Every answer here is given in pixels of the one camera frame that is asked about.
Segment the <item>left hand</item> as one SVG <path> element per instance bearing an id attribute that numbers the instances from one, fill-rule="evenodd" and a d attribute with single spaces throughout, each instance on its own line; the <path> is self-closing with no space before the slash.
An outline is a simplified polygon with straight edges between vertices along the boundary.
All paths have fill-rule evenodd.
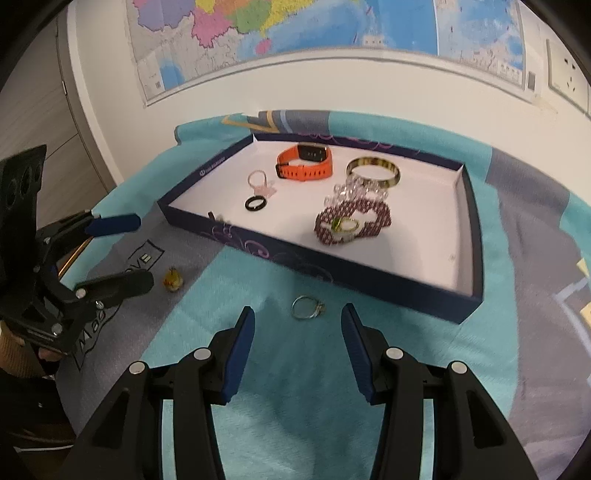
<path id="1" fill-rule="evenodd" d="M 43 377 L 47 373 L 43 364 L 56 366 L 63 356 L 39 348 L 37 351 L 20 337 L 15 336 L 4 321 L 1 322 L 1 369 L 19 378 Z"/>

